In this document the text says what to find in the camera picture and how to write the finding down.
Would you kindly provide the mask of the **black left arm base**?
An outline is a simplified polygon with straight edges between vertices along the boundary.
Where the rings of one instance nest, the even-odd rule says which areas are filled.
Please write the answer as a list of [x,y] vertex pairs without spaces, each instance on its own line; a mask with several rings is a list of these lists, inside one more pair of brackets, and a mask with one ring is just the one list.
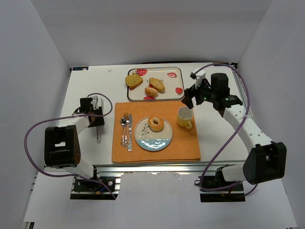
[[[103,182],[115,197],[118,196],[121,183],[121,175],[101,173],[100,181]],[[101,184],[88,182],[86,180],[75,178],[73,180],[71,200],[114,200],[111,193]]]

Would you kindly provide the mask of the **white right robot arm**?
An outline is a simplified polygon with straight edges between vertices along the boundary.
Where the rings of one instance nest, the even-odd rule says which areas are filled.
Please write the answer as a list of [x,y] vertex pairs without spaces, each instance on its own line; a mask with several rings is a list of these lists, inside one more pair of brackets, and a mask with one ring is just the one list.
[[281,179],[285,174],[286,146],[273,141],[252,118],[246,116],[243,102],[238,96],[230,94],[228,76],[214,73],[208,81],[201,70],[191,73],[191,78],[196,82],[185,89],[182,102],[188,108],[193,108],[192,98],[195,98],[197,105],[212,103],[214,109],[237,132],[248,151],[248,157],[242,165],[226,165],[218,169],[215,175],[218,185],[242,181],[256,185]]

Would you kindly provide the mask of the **bagel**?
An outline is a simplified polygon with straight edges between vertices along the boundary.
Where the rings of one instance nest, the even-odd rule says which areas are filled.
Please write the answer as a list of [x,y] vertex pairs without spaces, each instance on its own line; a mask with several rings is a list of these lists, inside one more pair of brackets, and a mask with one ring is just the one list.
[[148,125],[152,131],[160,132],[164,129],[164,120],[163,120],[163,118],[161,118],[157,115],[150,116],[148,118]]

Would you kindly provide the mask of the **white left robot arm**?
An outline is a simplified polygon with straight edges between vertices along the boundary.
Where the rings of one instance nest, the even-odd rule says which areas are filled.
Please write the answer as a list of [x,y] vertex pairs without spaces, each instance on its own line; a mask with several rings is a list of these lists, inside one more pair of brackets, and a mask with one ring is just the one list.
[[47,166],[87,179],[98,179],[96,167],[81,157],[78,134],[86,128],[95,128],[97,142],[102,141],[103,106],[103,99],[96,95],[81,98],[75,116],[59,126],[46,128],[44,161]]

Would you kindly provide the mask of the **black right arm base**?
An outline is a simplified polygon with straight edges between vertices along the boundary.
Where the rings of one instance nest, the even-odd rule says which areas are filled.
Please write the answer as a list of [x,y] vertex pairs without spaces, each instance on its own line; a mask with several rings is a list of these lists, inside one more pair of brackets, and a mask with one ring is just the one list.
[[[203,178],[204,188],[218,188],[230,185],[231,182],[221,184],[216,176],[205,176]],[[202,203],[225,203],[225,202],[245,202],[244,186],[238,184],[235,187],[230,187],[218,191],[200,190],[200,201]]]

